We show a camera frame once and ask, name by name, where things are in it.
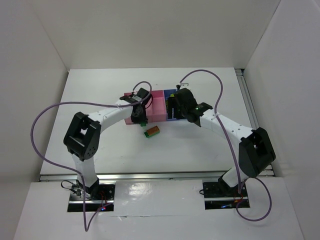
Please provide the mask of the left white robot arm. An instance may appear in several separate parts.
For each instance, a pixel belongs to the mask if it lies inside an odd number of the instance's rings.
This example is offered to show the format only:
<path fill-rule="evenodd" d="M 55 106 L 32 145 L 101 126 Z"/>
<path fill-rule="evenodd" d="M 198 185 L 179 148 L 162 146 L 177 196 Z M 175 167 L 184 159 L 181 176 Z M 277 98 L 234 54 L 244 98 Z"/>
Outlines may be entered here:
<path fill-rule="evenodd" d="M 124 95 L 113 105 L 90 114 L 77 112 L 63 139 L 77 170 L 77 184 L 91 198 L 99 191 L 99 178 L 95 171 L 94 155 L 104 130 L 130 118 L 133 124 L 148 123 L 146 105 L 151 93 L 140 88 L 136 93 Z"/>

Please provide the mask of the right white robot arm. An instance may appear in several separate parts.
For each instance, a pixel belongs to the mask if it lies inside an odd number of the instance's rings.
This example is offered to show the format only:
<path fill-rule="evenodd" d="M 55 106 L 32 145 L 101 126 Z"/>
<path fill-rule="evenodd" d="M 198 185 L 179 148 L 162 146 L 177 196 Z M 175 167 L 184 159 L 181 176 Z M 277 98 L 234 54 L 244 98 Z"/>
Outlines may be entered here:
<path fill-rule="evenodd" d="M 217 112 L 215 106 L 197 103 L 187 88 L 177 90 L 167 100 L 168 118 L 186 119 L 198 127 L 225 138 L 231 150 L 234 166 L 219 179 L 217 188 L 227 193 L 239 188 L 249 178 L 257 177 L 276 158 L 267 131 L 243 126 Z"/>

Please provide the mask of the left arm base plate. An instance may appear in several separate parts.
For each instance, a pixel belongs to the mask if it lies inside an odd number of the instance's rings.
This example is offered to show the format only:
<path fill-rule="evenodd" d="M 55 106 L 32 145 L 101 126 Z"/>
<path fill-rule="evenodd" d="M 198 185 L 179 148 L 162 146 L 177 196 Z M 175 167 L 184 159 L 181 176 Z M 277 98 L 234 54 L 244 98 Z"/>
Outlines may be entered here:
<path fill-rule="evenodd" d="M 98 208 L 101 208 L 101 212 L 114 211 L 115 183 L 100 184 L 97 192 L 93 196 L 88 193 L 84 195 L 83 190 L 75 184 L 68 187 L 68 189 L 71 189 L 67 207 L 68 213 L 83 212 L 83 199 L 85 199 L 86 212 L 93 213 L 97 211 Z"/>

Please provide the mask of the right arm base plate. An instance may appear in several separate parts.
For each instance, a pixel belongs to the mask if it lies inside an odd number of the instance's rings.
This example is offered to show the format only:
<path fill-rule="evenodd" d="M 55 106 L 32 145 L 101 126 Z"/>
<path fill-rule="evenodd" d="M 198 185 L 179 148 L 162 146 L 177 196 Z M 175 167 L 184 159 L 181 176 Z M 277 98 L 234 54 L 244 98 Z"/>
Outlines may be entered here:
<path fill-rule="evenodd" d="M 238 193 L 237 186 L 227 192 L 222 192 L 218 188 L 218 182 L 203 182 L 199 194 L 204 197 L 205 210 L 235 209 L 238 203 L 240 203 L 239 208 L 250 208 L 245 185 L 241 193 Z"/>

